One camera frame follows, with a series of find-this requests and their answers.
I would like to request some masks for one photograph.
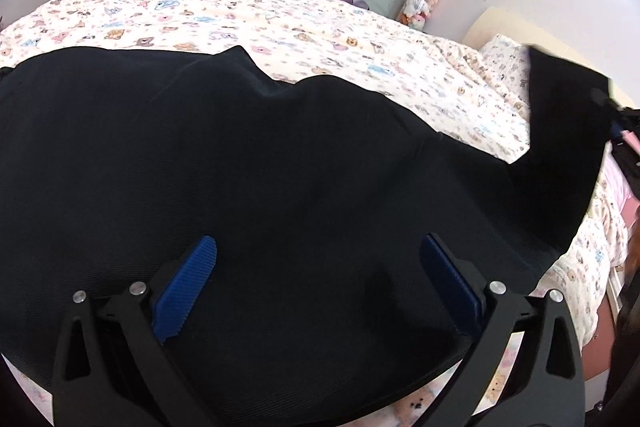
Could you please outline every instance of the metal screw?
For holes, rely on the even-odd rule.
[[[86,292],[84,290],[78,290],[76,293],[74,293],[74,302],[76,304],[84,302],[85,299],[86,299]]]
[[[501,281],[491,281],[489,283],[489,289],[496,295],[503,295],[507,292],[507,286]]]
[[[549,298],[553,302],[562,302],[564,300],[564,295],[562,295],[562,292],[560,290],[551,290],[549,292]]]
[[[146,284],[142,281],[134,282],[129,286],[129,293],[131,295],[142,295],[144,292],[146,292]]]

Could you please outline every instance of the blue clamp pad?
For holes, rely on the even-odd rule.
[[[215,240],[205,235],[188,253],[174,277],[165,286],[162,295],[156,299],[152,309],[152,328],[160,344],[180,333],[216,265],[217,254]]]
[[[469,262],[456,259],[436,234],[420,245],[420,264],[436,288],[456,328],[478,339],[484,330],[486,280]]]

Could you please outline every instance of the purple flower decal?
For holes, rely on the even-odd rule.
[[[368,10],[369,9],[369,5],[363,1],[363,0],[338,0],[338,1],[343,1],[345,3],[351,4],[357,8],[362,8],[363,10]]]

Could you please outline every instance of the bedsheet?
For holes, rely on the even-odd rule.
[[[274,79],[336,74],[505,161],[528,148],[527,107],[491,75],[477,51],[338,0],[52,0],[0,33],[0,67],[66,46],[215,54],[238,44]],[[613,205],[601,176],[569,252],[535,291],[565,293],[581,345],[595,330],[609,267],[626,252],[626,228]],[[519,343],[513,335],[479,409],[495,404]],[[350,427],[411,425],[454,369]],[[50,417],[49,394],[15,374]]]

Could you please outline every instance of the black cloth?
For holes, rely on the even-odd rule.
[[[512,166],[334,76],[220,55],[68,48],[0,82],[0,350],[45,388],[71,295],[148,280],[202,234],[218,262],[165,346],[232,426],[339,425],[458,361],[420,267],[436,232],[528,293],[587,210],[600,74],[532,50]]]

